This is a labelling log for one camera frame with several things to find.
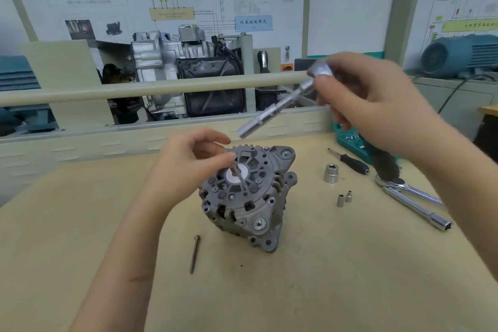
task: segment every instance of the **alternator rear cover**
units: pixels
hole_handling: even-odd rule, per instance
[[[202,209],[221,231],[247,238],[253,247],[275,252],[289,189],[297,184],[288,172],[296,158],[290,147],[239,146],[236,161],[244,179],[226,168],[202,184]]]

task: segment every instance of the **white display board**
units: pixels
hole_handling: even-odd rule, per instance
[[[17,56],[29,42],[12,0],[0,0],[0,56]]]
[[[383,52],[392,0],[310,0],[308,55]]]
[[[254,48],[280,47],[282,63],[301,58],[304,0],[22,1],[40,40],[95,38],[127,44],[134,32],[178,34],[180,25],[197,24],[207,37],[252,34]]]
[[[498,0],[418,0],[403,67],[420,68],[433,40],[468,34],[498,35]]]

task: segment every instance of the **long bolt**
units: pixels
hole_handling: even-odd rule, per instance
[[[201,242],[201,237],[196,235],[195,238],[194,253],[192,254],[192,262],[190,263],[190,274],[194,273],[195,262],[197,260],[197,251],[199,250],[199,243]]]

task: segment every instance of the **forearm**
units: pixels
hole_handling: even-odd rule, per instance
[[[434,136],[413,162],[498,280],[498,165],[449,125]]]
[[[138,196],[123,217],[71,331],[143,330],[165,215]]]

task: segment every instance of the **right hand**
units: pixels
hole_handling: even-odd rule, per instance
[[[378,148],[412,159],[445,125],[395,63],[350,52],[326,61],[336,77],[315,78],[318,102],[330,104],[344,130],[354,126]]]

